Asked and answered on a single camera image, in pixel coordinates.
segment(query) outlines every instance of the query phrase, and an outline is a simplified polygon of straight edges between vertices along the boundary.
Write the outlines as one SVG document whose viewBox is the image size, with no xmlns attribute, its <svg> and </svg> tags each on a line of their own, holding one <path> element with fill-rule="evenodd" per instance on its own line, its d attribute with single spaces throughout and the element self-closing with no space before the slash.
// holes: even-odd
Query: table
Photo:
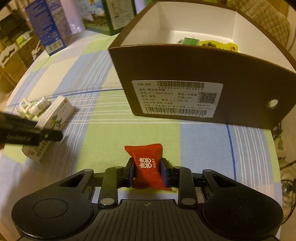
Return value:
<svg viewBox="0 0 296 241">
<path fill-rule="evenodd" d="M 163 157 L 192 172 L 214 169 L 274 198 L 281 204 L 276 151 L 269 130 L 215 123 L 134 116 L 108 53 L 116 36 L 83 31 L 71 44 L 49 57 L 43 52 L 20 80 L 6 111 L 25 97 L 54 100 L 66 96 L 77 112 L 42 164 L 6 145 L 0 157 L 0 232 L 7 241 L 18 233 L 11 220 L 15 202 L 85 168 L 103 172 L 124 166 L 124 145 L 161 143 Z M 99 189 L 94 200 L 97 201 Z M 121 188 L 119 199 L 177 199 L 176 191 Z"/>
</svg>

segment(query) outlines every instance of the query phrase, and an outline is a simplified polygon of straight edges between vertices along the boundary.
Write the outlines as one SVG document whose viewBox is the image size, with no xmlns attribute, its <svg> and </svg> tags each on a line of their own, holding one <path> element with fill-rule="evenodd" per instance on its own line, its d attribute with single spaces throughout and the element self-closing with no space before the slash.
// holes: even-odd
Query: qr code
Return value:
<svg viewBox="0 0 296 241">
<path fill-rule="evenodd" d="M 198 97 L 199 103 L 214 104 L 217 93 L 200 92 Z"/>
</svg>

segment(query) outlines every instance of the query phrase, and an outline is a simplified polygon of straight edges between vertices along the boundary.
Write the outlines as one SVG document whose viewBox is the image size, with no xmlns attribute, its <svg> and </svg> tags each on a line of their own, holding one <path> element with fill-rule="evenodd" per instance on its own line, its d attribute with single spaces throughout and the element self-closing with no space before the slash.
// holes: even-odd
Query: ribbed black surface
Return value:
<svg viewBox="0 0 296 241">
<path fill-rule="evenodd" d="M 83 231 L 64 241 L 229 241 L 209 230 L 193 210 L 174 200 L 123 200 L 99 211 Z"/>
</svg>

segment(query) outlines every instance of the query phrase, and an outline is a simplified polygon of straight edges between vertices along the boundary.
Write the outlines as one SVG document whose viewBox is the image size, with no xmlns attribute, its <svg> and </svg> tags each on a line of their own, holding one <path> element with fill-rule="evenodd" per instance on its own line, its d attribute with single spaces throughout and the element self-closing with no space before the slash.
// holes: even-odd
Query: round joint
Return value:
<svg viewBox="0 0 296 241">
<path fill-rule="evenodd" d="M 187 198 L 183 198 L 181 200 L 181 203 L 183 203 L 184 205 L 193 205 L 195 204 L 195 200 L 193 198 L 187 197 Z"/>
<path fill-rule="evenodd" d="M 108 205 L 112 205 L 113 203 L 115 203 L 115 201 L 113 198 L 105 197 L 105 198 L 101 199 L 100 203 L 103 204 L 104 206 L 108 206 Z"/>
</svg>

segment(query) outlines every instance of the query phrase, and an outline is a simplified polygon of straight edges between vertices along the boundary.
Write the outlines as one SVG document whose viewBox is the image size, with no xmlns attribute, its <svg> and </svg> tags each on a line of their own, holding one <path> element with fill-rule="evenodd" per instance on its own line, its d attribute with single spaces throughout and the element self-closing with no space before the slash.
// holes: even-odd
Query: open box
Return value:
<svg viewBox="0 0 296 241">
<path fill-rule="evenodd" d="M 181 45 L 235 43 L 239 53 Z M 149 4 L 109 47 L 135 115 L 271 129 L 296 103 L 296 61 L 245 14 L 205 2 Z"/>
</svg>

